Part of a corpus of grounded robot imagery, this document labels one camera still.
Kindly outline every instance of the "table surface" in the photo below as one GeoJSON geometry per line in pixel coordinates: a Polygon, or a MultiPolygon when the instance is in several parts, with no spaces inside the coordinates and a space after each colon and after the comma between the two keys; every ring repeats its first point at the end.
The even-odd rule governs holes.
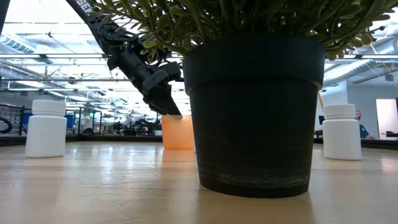
{"type": "Polygon", "coordinates": [[[256,199],[204,189],[192,151],[157,143],[73,142],[53,159],[0,147],[0,223],[396,224],[398,151],[336,161],[314,145],[309,192],[256,199]]]}

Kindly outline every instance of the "ceiling light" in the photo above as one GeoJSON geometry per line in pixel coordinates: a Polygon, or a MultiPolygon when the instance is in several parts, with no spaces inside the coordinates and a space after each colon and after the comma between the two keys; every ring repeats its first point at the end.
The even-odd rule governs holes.
{"type": "Polygon", "coordinates": [[[75,91],[74,89],[67,89],[67,88],[64,88],[64,89],[56,89],[56,88],[54,88],[54,89],[44,89],[44,91],[75,91]]]}
{"type": "Polygon", "coordinates": [[[90,89],[90,88],[85,88],[85,89],[77,89],[78,91],[107,91],[108,89],[90,89]]]}
{"type": "Polygon", "coordinates": [[[103,103],[90,103],[92,105],[108,105],[109,103],[103,102],[103,103]]]}
{"type": "Polygon", "coordinates": [[[67,104],[67,107],[80,108],[80,107],[83,107],[83,105],[71,105],[71,104],[67,104]]]}
{"type": "Polygon", "coordinates": [[[112,109],[113,106],[111,105],[98,105],[100,108],[105,108],[105,109],[112,109]]]}
{"type": "Polygon", "coordinates": [[[9,91],[39,91],[39,89],[35,88],[16,88],[16,89],[6,89],[9,91]]]}
{"type": "Polygon", "coordinates": [[[36,54],[0,54],[0,58],[41,58],[36,54]]]}
{"type": "Polygon", "coordinates": [[[111,110],[107,110],[107,109],[95,109],[96,111],[100,111],[100,112],[104,112],[104,113],[107,113],[107,112],[112,112],[111,110]]]}
{"type": "Polygon", "coordinates": [[[39,82],[33,82],[33,81],[16,81],[16,83],[23,84],[23,85],[28,85],[32,87],[37,87],[37,88],[47,88],[47,85],[41,84],[39,82]]]}
{"type": "Polygon", "coordinates": [[[111,91],[138,91],[138,90],[130,90],[130,89],[109,89],[111,91]]]}
{"type": "Polygon", "coordinates": [[[355,58],[357,55],[344,55],[344,58],[355,58]]]}
{"type": "Polygon", "coordinates": [[[85,102],[69,102],[68,104],[70,104],[70,105],[85,105],[87,103],[85,103],[85,102]]]}
{"type": "Polygon", "coordinates": [[[73,100],[78,100],[78,101],[89,101],[89,99],[83,97],[83,96],[68,96],[69,98],[73,100]]]}
{"type": "Polygon", "coordinates": [[[71,107],[67,107],[67,110],[78,111],[78,110],[80,110],[80,108],[71,108],[71,107]]]}
{"type": "Polygon", "coordinates": [[[55,95],[55,96],[61,96],[64,97],[65,95],[62,95],[61,93],[57,93],[57,92],[53,92],[53,91],[49,91],[49,93],[55,95]]]}
{"type": "Polygon", "coordinates": [[[103,58],[101,54],[47,54],[47,58],[103,58]]]}
{"type": "Polygon", "coordinates": [[[362,59],[398,59],[398,55],[363,55],[362,59]]]}
{"type": "Polygon", "coordinates": [[[119,113],[124,113],[124,114],[131,113],[131,110],[116,110],[116,111],[118,111],[119,113]]]}

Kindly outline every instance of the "person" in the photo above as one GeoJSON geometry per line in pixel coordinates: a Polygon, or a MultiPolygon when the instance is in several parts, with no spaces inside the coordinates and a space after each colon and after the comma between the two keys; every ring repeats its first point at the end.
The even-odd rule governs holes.
{"type": "MultiPolygon", "coordinates": [[[[362,114],[360,111],[355,112],[355,117],[358,121],[361,121],[362,114]]],[[[371,136],[366,128],[362,125],[359,124],[359,133],[361,135],[361,139],[375,139],[375,137],[371,136]]]]}

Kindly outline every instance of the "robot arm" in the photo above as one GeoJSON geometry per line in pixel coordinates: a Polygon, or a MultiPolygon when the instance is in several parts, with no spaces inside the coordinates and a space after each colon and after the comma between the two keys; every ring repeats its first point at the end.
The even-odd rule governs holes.
{"type": "Polygon", "coordinates": [[[117,23],[106,20],[105,16],[92,14],[93,6],[87,0],[66,1],[88,25],[102,51],[109,55],[110,70],[119,67],[144,96],[143,100],[151,110],[160,114],[181,115],[168,84],[181,78],[176,62],[161,67],[150,66],[147,56],[140,54],[144,50],[145,39],[125,29],[118,29],[117,23]]]}

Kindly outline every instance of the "white pill bottle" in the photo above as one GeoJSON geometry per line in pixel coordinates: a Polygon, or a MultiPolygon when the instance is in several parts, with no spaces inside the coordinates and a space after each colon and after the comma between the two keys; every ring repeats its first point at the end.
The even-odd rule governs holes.
{"type": "Polygon", "coordinates": [[[323,113],[323,148],[328,159],[361,160],[359,121],[355,119],[355,105],[325,106],[323,113]]]}
{"type": "Polygon", "coordinates": [[[27,130],[26,157],[65,155],[67,134],[66,104],[52,100],[34,100],[27,130]]]}

